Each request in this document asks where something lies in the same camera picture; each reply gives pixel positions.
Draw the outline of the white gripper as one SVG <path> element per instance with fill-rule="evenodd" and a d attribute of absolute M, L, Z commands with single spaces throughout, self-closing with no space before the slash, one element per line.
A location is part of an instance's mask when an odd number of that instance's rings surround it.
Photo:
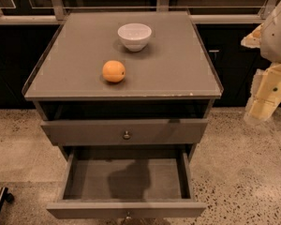
<path fill-rule="evenodd" d="M 257 69 L 245 106 L 245 122 L 257 125 L 267 121 L 281 103 L 281 1 L 263 26 L 244 37 L 241 45 L 250 49 L 260 47 L 261 56 L 273 62 L 265 70 Z"/>

